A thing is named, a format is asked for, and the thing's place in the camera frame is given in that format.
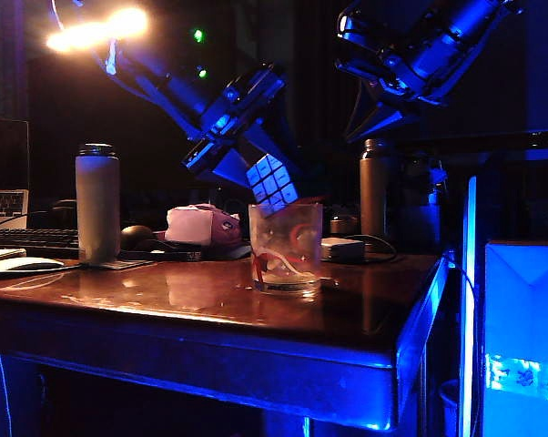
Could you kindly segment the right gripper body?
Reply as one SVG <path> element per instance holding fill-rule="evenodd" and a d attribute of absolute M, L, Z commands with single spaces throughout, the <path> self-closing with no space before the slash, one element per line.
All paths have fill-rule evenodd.
<path fill-rule="evenodd" d="M 380 88 L 378 99 L 439 105 L 452 90 L 450 7 L 429 7 L 407 31 L 387 27 L 364 7 L 347 7 L 337 21 L 344 54 L 339 71 Z"/>

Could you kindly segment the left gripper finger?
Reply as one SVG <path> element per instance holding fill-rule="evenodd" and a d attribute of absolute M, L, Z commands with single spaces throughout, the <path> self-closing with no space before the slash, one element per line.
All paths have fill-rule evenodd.
<path fill-rule="evenodd" d="M 235 148 L 219 148 L 211 154 L 211 177 L 215 181 L 249 188 L 249 163 Z"/>
<path fill-rule="evenodd" d="M 302 179 L 302 164 L 293 138 L 282 128 L 277 130 L 266 122 L 242 123 L 238 127 L 238 151 L 246 162 L 244 177 L 251 182 L 249 170 L 266 155 L 280 161 L 292 179 Z"/>

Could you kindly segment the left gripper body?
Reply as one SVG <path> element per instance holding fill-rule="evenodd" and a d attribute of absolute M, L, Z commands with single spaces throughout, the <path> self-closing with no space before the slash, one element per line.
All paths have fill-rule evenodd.
<path fill-rule="evenodd" d="M 285 116 L 279 103 L 285 87 L 286 77 L 273 63 L 261 64 L 221 89 L 199 83 L 195 142 L 236 143 L 238 127 L 254 120 L 281 130 Z"/>

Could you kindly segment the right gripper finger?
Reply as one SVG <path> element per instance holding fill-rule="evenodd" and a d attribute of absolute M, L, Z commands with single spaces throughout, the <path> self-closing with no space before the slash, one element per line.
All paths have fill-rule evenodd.
<path fill-rule="evenodd" d="M 378 114 L 378 130 L 358 140 L 376 137 L 392 128 L 404 126 L 412 121 L 415 121 L 420 115 L 418 111 L 406 111 L 401 108 L 391 107 L 382 102 L 379 102 L 379 105 L 380 109 Z M 358 140 L 348 140 L 348 142 L 352 143 Z"/>
<path fill-rule="evenodd" d="M 373 87 L 360 87 L 344 132 L 346 140 L 358 140 L 378 130 L 379 100 Z"/>

